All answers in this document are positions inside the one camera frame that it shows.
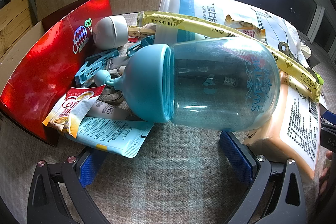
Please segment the person right hand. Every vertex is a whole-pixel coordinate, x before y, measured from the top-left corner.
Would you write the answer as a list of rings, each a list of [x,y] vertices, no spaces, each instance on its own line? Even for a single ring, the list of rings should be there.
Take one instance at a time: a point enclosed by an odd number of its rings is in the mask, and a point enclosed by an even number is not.
[[[321,196],[323,192],[327,188],[327,180],[329,178],[329,173],[331,170],[331,162],[332,162],[332,157],[333,157],[333,152],[332,151],[327,151],[326,154],[326,159],[325,159],[325,165],[323,168],[323,171],[321,175],[319,176],[319,195]]]

